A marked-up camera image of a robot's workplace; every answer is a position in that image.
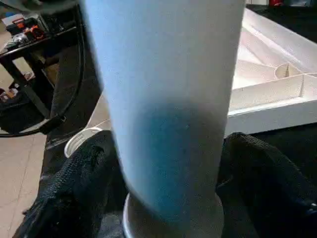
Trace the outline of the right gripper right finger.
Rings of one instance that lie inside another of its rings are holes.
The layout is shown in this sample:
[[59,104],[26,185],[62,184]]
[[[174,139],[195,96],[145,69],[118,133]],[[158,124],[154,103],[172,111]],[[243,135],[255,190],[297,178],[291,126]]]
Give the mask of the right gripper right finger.
[[317,188],[276,147],[251,135],[225,140],[216,192],[228,238],[314,238]]

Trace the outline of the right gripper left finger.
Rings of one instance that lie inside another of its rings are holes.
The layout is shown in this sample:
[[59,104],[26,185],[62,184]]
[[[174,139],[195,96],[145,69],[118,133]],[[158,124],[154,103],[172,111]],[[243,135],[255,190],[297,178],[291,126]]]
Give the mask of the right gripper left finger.
[[121,238],[127,187],[110,130],[87,139],[52,176],[16,238]]

